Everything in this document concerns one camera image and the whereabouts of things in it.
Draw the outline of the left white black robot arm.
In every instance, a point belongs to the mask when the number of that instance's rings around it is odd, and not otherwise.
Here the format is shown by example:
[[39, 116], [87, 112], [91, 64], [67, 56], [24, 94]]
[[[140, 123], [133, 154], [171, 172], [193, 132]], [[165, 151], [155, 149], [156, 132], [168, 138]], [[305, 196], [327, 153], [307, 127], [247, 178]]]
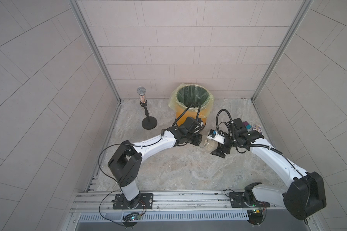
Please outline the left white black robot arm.
[[[183, 124], [177, 125], [179, 119], [192, 107], [198, 107], [195, 117], [188, 116]], [[174, 121], [172, 126], [163, 129], [161, 134], [151, 139], [131, 143], [128, 140], [119, 143], [118, 149], [108, 162], [113, 174], [111, 177], [118, 183], [123, 199], [128, 208], [135, 208], [140, 200], [141, 192], [138, 189], [136, 178], [142, 162], [149, 157], [173, 147], [192, 144], [199, 146], [202, 141], [200, 131], [204, 126], [199, 118], [201, 104], [194, 102]]]

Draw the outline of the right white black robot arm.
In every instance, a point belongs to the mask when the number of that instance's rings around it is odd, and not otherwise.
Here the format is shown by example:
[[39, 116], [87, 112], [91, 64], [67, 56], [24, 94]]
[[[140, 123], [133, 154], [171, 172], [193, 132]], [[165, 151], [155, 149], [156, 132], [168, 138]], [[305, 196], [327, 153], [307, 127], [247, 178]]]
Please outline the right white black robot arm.
[[285, 188], [275, 188], [254, 182], [244, 188], [243, 201], [248, 207], [268, 203], [283, 207], [298, 220], [304, 220], [326, 208], [326, 194], [323, 178], [317, 172], [308, 172], [289, 160], [274, 148], [264, 136], [256, 131], [249, 131], [240, 118], [229, 118], [225, 122], [227, 132], [210, 130], [208, 138], [218, 143], [212, 151], [213, 156], [225, 158], [235, 148], [240, 154], [252, 152], [262, 159], [282, 179]]

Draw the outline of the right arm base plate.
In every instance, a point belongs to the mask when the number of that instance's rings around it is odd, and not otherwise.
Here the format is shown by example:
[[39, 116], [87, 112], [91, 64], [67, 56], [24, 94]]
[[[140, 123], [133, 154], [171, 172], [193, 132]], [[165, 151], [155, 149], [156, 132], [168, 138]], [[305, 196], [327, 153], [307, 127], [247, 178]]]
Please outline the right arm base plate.
[[257, 201], [247, 192], [229, 192], [227, 197], [230, 199], [232, 208], [268, 208], [270, 203]]

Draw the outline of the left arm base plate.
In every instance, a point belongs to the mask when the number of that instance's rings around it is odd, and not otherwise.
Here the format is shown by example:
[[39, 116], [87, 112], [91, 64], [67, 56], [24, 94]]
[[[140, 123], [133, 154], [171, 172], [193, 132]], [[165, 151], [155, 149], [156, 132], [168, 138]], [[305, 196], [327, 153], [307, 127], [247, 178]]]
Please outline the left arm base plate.
[[139, 193], [137, 197], [129, 201], [124, 194], [119, 193], [113, 201], [113, 209], [152, 209], [153, 196], [152, 193]]

